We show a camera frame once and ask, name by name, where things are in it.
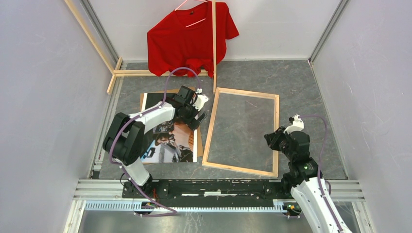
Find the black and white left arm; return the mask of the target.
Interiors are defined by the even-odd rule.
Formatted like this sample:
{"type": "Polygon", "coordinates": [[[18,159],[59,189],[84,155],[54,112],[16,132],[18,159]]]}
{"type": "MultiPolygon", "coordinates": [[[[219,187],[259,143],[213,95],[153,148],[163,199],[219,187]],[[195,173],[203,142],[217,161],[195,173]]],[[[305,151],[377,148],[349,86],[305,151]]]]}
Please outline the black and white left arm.
{"type": "Polygon", "coordinates": [[[103,149],[141,198],[153,191],[145,163],[195,162],[197,129],[207,116],[203,107],[208,101],[200,88],[182,86],[177,93],[155,93],[141,112],[114,116],[103,149]]]}

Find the light wooden picture frame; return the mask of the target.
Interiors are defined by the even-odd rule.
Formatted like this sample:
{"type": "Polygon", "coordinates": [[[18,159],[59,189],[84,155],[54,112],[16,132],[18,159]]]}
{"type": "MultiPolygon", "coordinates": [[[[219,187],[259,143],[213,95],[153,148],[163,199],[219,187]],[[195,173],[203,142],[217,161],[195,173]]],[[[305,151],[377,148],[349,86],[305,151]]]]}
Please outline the light wooden picture frame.
{"type": "Polygon", "coordinates": [[[216,89],[202,165],[278,177],[278,152],[266,147],[265,133],[279,126],[277,94],[216,89]]]}

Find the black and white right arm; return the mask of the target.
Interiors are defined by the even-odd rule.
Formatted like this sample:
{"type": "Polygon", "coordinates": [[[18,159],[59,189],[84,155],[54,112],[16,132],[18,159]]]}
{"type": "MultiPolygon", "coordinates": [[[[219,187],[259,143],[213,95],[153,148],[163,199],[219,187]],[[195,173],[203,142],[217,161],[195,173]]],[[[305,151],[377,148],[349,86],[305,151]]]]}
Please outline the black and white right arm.
{"type": "Polygon", "coordinates": [[[264,135],[270,149],[283,153],[290,171],[281,179],[281,193],[294,198],[314,233],[349,233],[326,187],[318,163],[310,156],[310,136],[285,127],[264,135]]]}

